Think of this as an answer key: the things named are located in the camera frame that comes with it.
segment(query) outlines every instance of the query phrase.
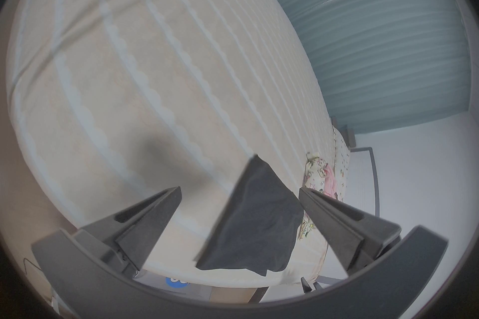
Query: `headboard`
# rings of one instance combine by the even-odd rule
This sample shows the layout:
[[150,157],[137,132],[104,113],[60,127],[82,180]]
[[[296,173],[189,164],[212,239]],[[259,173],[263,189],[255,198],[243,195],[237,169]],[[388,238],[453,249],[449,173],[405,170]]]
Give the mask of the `headboard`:
[[455,0],[278,0],[331,116],[356,133],[468,109],[468,41]]

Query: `folded black cloth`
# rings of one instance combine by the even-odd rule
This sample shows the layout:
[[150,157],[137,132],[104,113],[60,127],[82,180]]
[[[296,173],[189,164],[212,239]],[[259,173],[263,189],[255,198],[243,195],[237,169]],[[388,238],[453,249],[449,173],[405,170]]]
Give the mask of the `folded black cloth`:
[[196,268],[283,271],[303,208],[272,168],[255,155],[239,179]]

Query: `pink cloth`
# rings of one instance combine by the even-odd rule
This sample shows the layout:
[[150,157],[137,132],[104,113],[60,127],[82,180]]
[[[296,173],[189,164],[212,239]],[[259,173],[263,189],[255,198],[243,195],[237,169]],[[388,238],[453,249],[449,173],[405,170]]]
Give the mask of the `pink cloth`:
[[326,176],[324,178],[324,190],[323,193],[327,196],[332,198],[338,198],[337,190],[338,190],[338,181],[336,181],[336,177],[334,176],[334,172],[332,171],[331,166],[326,165],[324,167],[324,172]]

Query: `beige bed sheet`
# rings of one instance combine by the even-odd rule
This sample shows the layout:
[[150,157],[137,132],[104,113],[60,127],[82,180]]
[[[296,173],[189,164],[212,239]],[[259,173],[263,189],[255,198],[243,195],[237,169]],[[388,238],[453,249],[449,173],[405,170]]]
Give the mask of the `beige bed sheet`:
[[296,195],[306,152],[334,160],[320,88],[276,0],[21,0],[7,98],[28,166],[76,227],[181,186],[146,269],[223,287],[318,274],[320,234],[266,277],[195,268],[254,153]]

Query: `green curtain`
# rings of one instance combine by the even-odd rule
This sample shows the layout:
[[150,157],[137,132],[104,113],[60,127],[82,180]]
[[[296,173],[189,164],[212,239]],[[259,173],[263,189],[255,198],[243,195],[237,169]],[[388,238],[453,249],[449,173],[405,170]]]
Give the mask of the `green curtain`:
[[329,114],[357,133],[468,109],[470,55],[455,0],[278,0]]

